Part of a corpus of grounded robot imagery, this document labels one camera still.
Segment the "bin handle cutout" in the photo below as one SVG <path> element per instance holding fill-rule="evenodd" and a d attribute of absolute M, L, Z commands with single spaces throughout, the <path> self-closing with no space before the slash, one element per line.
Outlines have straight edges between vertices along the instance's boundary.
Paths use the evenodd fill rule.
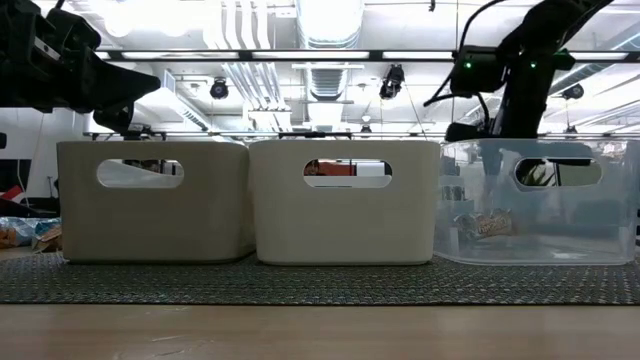
<path fill-rule="evenodd" d="M 302 170 L 307 185 L 314 188 L 379 189 L 393 179 L 393 169 L 376 159 L 313 159 Z"/>
<path fill-rule="evenodd" d="M 602 167 L 590 158 L 524 158 L 514 176 L 531 188 L 592 186 L 602 180 Z"/>
<path fill-rule="evenodd" d="M 96 176 L 107 188 L 175 189 L 184 180 L 184 170 L 176 160 L 108 159 L 98 165 Z"/>

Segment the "wall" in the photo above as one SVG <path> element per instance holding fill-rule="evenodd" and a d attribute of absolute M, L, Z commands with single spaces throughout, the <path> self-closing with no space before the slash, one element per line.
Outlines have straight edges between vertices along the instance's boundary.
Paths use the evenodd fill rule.
<path fill-rule="evenodd" d="M 58 178 L 56 144 L 60 141 L 88 140 L 82 136 L 85 116 L 67 109 L 42 114 L 33 109 L 0 109 L 0 131 L 7 134 L 7 148 L 0 159 L 31 159 L 28 197 L 49 197 L 47 176 Z M 38 135 L 42 134 L 38 145 Z"/>

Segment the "food package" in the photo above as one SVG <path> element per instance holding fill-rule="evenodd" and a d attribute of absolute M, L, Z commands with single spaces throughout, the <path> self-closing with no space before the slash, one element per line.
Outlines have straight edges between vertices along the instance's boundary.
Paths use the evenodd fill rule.
<path fill-rule="evenodd" d="M 62 227 L 60 224 L 38 224 L 36 226 L 36 236 L 32 240 L 31 247 L 35 252 L 62 250 Z"/>
<path fill-rule="evenodd" d="M 60 226 L 60 219 L 0 217 L 0 249 L 31 246 L 34 239 Z"/>
<path fill-rule="evenodd" d="M 454 219 L 466 238 L 480 240 L 497 235 L 515 235 L 511 210 L 493 209 L 489 213 L 469 213 Z"/>

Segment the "ventilation duct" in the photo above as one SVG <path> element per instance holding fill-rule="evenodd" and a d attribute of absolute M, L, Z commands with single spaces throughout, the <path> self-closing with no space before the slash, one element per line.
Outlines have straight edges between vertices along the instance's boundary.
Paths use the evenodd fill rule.
<path fill-rule="evenodd" d="M 305 49 L 354 49 L 357 47 L 363 0 L 296 0 L 298 38 Z M 306 69 L 311 95 L 335 101 L 347 85 L 348 70 Z"/>

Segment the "wooden table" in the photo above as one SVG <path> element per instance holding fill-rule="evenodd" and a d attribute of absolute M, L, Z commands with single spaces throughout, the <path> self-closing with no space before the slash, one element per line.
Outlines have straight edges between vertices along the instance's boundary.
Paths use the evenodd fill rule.
<path fill-rule="evenodd" d="M 640 309 L 0 306 L 14 359 L 635 360 Z"/>

